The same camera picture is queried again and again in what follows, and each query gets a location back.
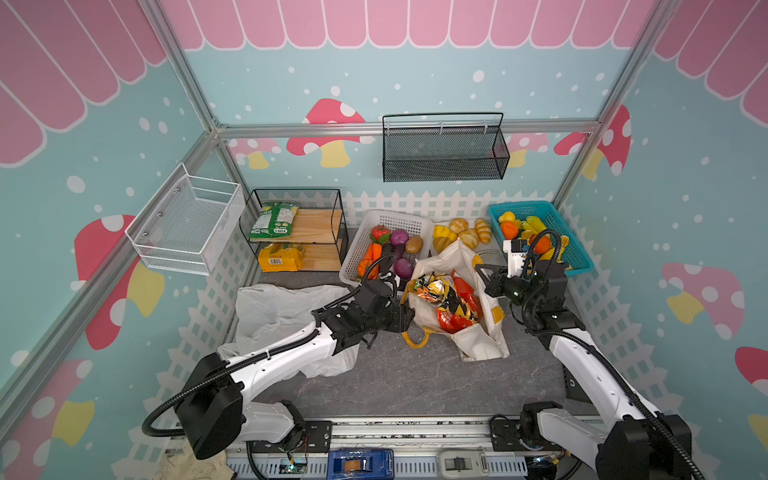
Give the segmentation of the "white plastic grocery bag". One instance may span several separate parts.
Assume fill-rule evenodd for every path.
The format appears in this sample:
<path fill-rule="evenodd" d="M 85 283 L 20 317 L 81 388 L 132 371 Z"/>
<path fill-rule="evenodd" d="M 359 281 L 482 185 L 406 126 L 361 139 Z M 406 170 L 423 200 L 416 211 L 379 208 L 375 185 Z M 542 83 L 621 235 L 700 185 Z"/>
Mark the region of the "white plastic grocery bag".
<path fill-rule="evenodd" d="M 311 311 L 349 293 L 348 288 L 320 285 L 303 289 L 287 289 L 270 284 L 241 288 L 236 299 L 238 322 L 234 339 L 218 348 L 222 359 L 262 350 L 273 343 L 299 333 L 315 319 Z M 307 378 L 334 377 L 352 370 L 357 362 L 359 346 L 353 346 L 325 360 L 308 363 L 301 369 L 290 367 L 277 377 L 288 380 L 301 372 Z"/>

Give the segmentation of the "red chips bag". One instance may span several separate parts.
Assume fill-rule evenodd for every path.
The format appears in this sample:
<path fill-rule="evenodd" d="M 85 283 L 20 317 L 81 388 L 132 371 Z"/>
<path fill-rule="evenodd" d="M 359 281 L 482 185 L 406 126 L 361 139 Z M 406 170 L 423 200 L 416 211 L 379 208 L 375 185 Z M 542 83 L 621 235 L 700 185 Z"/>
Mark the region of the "red chips bag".
<path fill-rule="evenodd" d="M 440 327 L 449 334 L 475 325 L 482 317 L 482 308 L 474 289 L 458 275 L 440 276 L 436 315 Z"/>

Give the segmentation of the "yellow black chips bag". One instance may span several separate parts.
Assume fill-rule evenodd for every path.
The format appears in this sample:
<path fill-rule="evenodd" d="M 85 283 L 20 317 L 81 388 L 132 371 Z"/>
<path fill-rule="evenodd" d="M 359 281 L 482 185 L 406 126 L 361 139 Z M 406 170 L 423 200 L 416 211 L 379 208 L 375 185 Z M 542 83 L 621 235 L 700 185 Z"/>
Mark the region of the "yellow black chips bag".
<path fill-rule="evenodd" d="M 421 275 L 413 281 L 412 290 L 435 307 L 438 321 L 446 331 L 461 330 L 480 318 L 474 289 L 456 272 Z"/>

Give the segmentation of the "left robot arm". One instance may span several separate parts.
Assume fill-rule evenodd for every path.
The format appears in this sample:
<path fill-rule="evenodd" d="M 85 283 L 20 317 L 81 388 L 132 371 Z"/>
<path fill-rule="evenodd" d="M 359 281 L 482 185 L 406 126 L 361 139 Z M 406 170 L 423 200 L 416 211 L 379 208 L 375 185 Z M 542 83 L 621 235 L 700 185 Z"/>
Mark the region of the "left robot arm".
<path fill-rule="evenodd" d="M 151 411 L 141 430 L 153 438 L 185 437 L 199 460 L 237 442 L 266 442 L 290 452 L 304 441 L 306 421 L 289 401 L 265 404 L 256 397 L 312 363 L 359 344 L 371 347 L 380 332 L 407 332 L 414 317 L 393 283 L 366 280 L 312 310 L 307 325 L 271 345 L 230 359 L 203 357 L 182 390 Z"/>

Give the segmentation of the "white canvas tote bag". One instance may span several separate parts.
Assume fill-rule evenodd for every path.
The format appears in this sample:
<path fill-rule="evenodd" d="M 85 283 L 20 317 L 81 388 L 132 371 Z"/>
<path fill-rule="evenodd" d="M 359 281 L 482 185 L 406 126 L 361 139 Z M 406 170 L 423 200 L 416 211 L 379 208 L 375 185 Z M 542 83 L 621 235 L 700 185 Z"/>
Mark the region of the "white canvas tote bag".
<path fill-rule="evenodd" d="M 416 262 L 403 297 L 425 336 L 450 338 L 465 362 L 510 356 L 503 335 L 506 314 L 499 301 L 485 293 L 476 271 L 482 264 L 473 250 L 454 242 L 439 255 Z"/>

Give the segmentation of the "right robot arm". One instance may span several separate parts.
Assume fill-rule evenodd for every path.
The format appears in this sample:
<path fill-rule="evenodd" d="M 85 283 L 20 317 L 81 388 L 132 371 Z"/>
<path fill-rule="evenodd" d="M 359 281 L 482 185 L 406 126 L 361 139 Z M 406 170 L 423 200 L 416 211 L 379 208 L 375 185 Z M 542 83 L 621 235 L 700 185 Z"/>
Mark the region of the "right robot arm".
<path fill-rule="evenodd" d="M 520 310 L 516 320 L 536 337 L 576 380 L 603 425 L 597 428 L 559 403 L 522 407 L 517 439 L 534 451 L 558 446 L 600 479 L 701 479 L 692 456 L 692 433 L 678 415 L 665 415 L 635 390 L 596 346 L 584 323 L 564 305 L 565 267 L 514 240 L 502 250 L 505 265 L 475 270 L 491 297 L 505 297 Z"/>

